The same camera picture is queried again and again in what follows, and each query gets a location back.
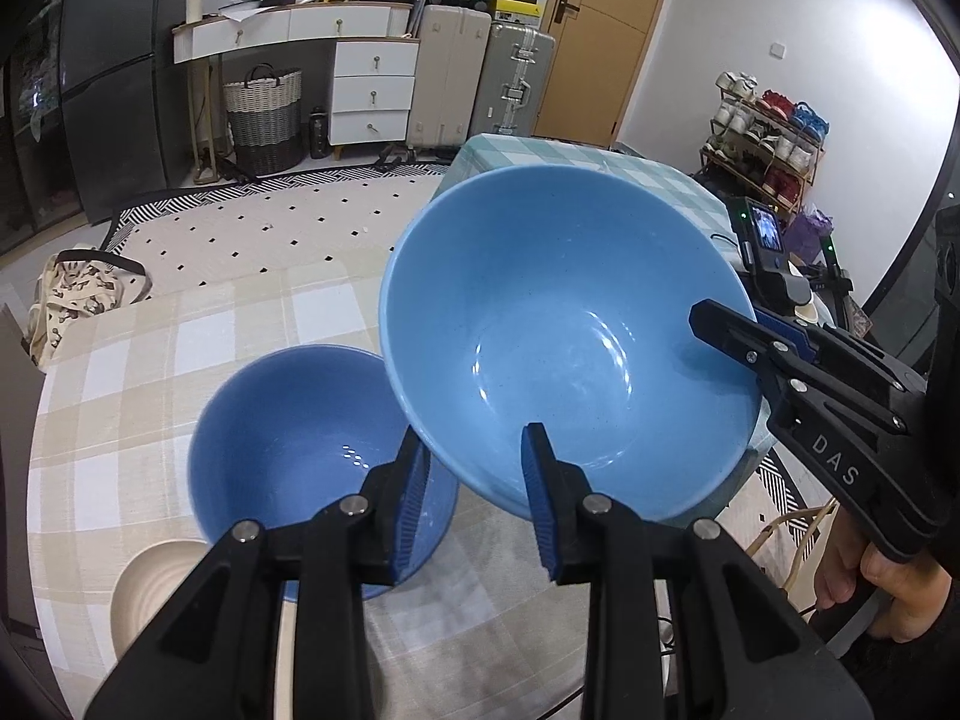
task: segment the wooden desk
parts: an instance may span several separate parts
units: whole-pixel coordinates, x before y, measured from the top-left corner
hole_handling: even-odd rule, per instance
[[[203,63],[203,96],[206,100],[206,141],[213,153],[213,107],[220,95],[210,94],[209,59],[234,50],[270,46],[295,40],[337,40],[333,84],[328,98],[330,143],[402,141],[413,99],[414,70],[419,41],[403,35],[411,5],[400,2],[309,2],[270,8],[241,22],[211,16],[177,26],[174,62]],[[195,122],[193,73],[188,89],[190,121]],[[194,183],[219,180],[200,178],[200,151],[191,129]]]

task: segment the printed fabric bag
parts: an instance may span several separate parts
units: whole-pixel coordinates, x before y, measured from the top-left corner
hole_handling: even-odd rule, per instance
[[[147,296],[152,287],[150,276],[144,266],[126,257],[91,247],[62,251],[47,260],[37,279],[27,323],[30,356],[40,370],[50,364],[71,322],[125,305],[124,285],[117,269],[142,280],[140,292],[127,303],[137,303]]]

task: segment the shoe rack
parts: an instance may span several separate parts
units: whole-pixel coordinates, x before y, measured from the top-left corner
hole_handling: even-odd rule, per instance
[[[765,162],[766,167],[779,167],[788,175],[795,176],[800,180],[800,194],[797,197],[795,203],[784,202],[780,197],[771,194],[769,191],[766,191],[760,183],[751,180],[743,170],[740,169],[740,165],[736,162],[731,162],[730,159],[725,159],[721,156],[718,156],[715,153],[710,152],[707,148],[700,149],[700,160],[701,166],[705,167],[707,163],[712,163],[721,167],[723,170],[726,170],[730,175],[739,180],[742,184],[752,190],[752,193],[757,197],[756,199],[766,202],[768,205],[772,206],[775,211],[780,215],[785,217],[785,220],[792,218],[792,215],[798,213],[800,207],[803,206],[803,196],[806,194],[808,187],[812,187],[817,178],[817,167],[819,166],[820,160],[826,154],[823,145],[817,143],[810,138],[808,134],[805,134],[803,130],[800,130],[798,127],[795,127],[794,124],[786,122],[784,119],[781,119],[778,116],[770,113],[767,110],[764,110],[760,105],[756,105],[751,101],[744,100],[744,98],[738,97],[733,92],[730,92],[726,89],[717,86],[717,91],[720,92],[720,100],[722,103],[731,103],[733,105],[739,105],[745,110],[750,111],[755,117],[762,119],[763,122],[769,124],[770,127],[779,129],[784,135],[793,136],[798,143],[801,143],[808,151],[813,154],[813,158],[810,160],[810,167],[806,174],[798,172],[789,162],[781,157],[776,156],[776,153],[771,154],[765,148],[761,148],[760,144],[752,141],[746,135],[742,135],[739,132],[736,132],[733,129],[728,129],[726,125],[719,124],[715,122],[714,119],[710,120],[710,133],[715,136],[730,137],[736,140],[738,148],[740,148],[741,153],[747,151],[754,156],[757,156]]]

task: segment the blue bowl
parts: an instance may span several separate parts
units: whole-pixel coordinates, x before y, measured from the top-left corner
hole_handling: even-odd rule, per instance
[[[704,298],[754,317],[712,243],[654,194],[582,167],[508,167],[407,227],[380,343],[416,432],[488,501],[529,518],[520,432],[539,421],[594,490],[683,523],[742,483],[760,411],[755,375],[690,331]]]
[[[295,346],[252,362],[214,394],[190,443],[193,511],[208,541],[239,519],[267,528],[310,519],[358,493],[373,466],[390,463],[407,420],[383,360],[347,346]],[[453,517],[457,480],[430,464],[408,579]],[[364,598],[387,587],[367,584]],[[296,583],[286,597],[296,600]]]

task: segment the basket handle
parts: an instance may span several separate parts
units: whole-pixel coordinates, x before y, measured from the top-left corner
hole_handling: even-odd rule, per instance
[[[272,66],[271,64],[268,64],[267,62],[263,62],[259,65],[254,65],[251,69],[247,71],[247,74],[246,76],[244,76],[244,79],[243,79],[243,86],[245,89],[250,88],[251,81],[257,80],[253,77],[253,74],[255,74],[260,68],[267,68],[268,73],[264,77],[273,79],[275,81],[275,84],[277,84],[277,86],[280,86],[280,79],[277,78],[277,74],[274,72],[274,66]]]

